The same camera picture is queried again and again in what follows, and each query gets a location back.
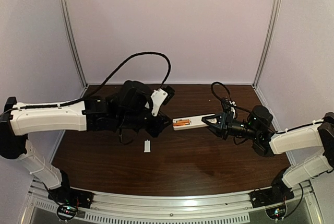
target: brown wooden surface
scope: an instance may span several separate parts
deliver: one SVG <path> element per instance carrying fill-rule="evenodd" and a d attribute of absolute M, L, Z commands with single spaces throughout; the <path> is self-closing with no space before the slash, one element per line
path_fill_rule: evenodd
<path fill-rule="evenodd" d="M 175 96 L 162 107 L 170 118 L 221 112 L 210 86 L 172 87 Z M 251 86 L 228 87 L 239 106 L 251 110 L 260 104 Z M 99 94 L 107 96 L 118 88 L 105 86 Z M 223 90 L 217 91 L 223 96 Z M 238 111 L 239 120 L 246 117 Z M 124 131 L 124 142 L 133 136 Z M 143 152 L 147 138 L 151 153 Z M 87 190 L 150 196 L 220 194 L 269 186 L 289 166 L 286 155 L 263 158 L 251 145 L 249 141 L 236 146 L 232 138 L 219 139 L 205 128 L 175 132 L 169 126 L 156 139 L 141 131 L 128 146 L 113 132 L 66 131 L 53 164 L 68 173 L 71 186 Z"/>

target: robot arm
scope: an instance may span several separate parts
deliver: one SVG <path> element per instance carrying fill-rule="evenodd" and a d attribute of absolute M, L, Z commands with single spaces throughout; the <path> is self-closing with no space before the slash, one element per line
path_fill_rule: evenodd
<path fill-rule="evenodd" d="M 228 101 L 231 107 L 234 102 Z M 282 133 L 274 133 L 269 127 L 272 115 L 262 105 L 257 105 L 249 114 L 247 121 L 240 122 L 235 119 L 235 113 L 224 109 L 220 114 L 199 115 L 173 120 L 174 130 L 207 127 L 216 136 L 227 139 L 228 136 L 250 139 L 252 148 L 263 157 L 271 157 L 290 150 L 307 147 L 321 147 L 304 162 L 281 171 L 273 180 L 265 195 L 270 202 L 281 202 L 284 197 L 293 198 L 290 188 L 299 183 L 319 176 L 324 172 L 333 171 L 334 168 L 334 113 L 330 112 L 319 121 L 313 121 L 304 127 L 286 129 Z M 251 193 L 252 199 L 259 199 L 262 191 Z M 265 205 L 265 201 L 255 200 L 254 207 Z"/>
<path fill-rule="evenodd" d="M 0 155 L 17 160 L 30 174 L 40 179 L 52 199 L 89 207 L 92 194 L 74 190 L 64 171 L 52 166 L 28 140 L 28 133 L 50 130 L 121 131 L 145 129 L 157 137 L 171 120 L 160 112 L 160 106 L 173 97 L 171 87 L 151 91 L 138 81 L 126 81 L 121 90 L 108 96 L 91 97 L 67 106 L 65 102 L 25 104 L 10 97 L 0 116 Z"/>

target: light purple wall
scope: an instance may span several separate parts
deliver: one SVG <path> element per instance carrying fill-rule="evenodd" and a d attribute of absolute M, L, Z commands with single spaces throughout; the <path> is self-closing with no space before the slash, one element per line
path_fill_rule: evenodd
<path fill-rule="evenodd" d="M 82 88 L 71 58 L 59 0 L 0 0 L 0 107 L 77 98 Z M 59 132 L 31 134 L 47 158 Z M 32 177 L 0 157 L 1 223 L 18 223 Z"/>
<path fill-rule="evenodd" d="M 282 0 L 259 87 L 280 127 L 334 111 L 334 0 Z M 315 149 L 294 151 L 296 161 Z M 312 180 L 325 223 L 333 223 L 334 173 Z"/>
<path fill-rule="evenodd" d="M 98 84 L 126 57 L 160 51 L 169 83 L 254 81 L 272 0 L 68 0 L 88 83 Z M 111 83 L 160 82 L 166 64 L 132 60 Z"/>

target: black joint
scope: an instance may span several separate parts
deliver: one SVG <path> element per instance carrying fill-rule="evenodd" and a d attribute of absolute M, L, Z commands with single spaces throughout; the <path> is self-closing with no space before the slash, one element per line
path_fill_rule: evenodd
<path fill-rule="evenodd" d="M 15 104 L 17 104 L 16 98 L 9 97 L 5 105 L 5 111 L 13 108 Z M 16 136 L 11 127 L 11 118 L 10 112 L 0 117 L 0 156 L 14 160 L 27 153 L 26 141 L 28 135 Z"/>
<path fill-rule="evenodd" d="M 9 97 L 6 101 L 4 112 L 6 112 L 9 109 L 12 109 L 14 105 L 17 104 L 16 97 Z"/>
<path fill-rule="evenodd" d="M 324 117 L 324 122 L 334 124 L 334 113 L 333 112 L 326 113 Z"/>
<path fill-rule="evenodd" d="M 173 96 L 175 95 L 175 90 L 170 87 L 167 86 L 165 88 L 163 88 L 163 90 L 168 94 L 167 97 L 165 98 L 165 100 L 163 101 L 163 105 L 167 105 L 167 103 L 173 98 Z"/>
<path fill-rule="evenodd" d="M 324 156 L 334 168 L 334 127 L 331 123 L 324 122 L 318 127 L 318 132 L 324 146 Z"/>

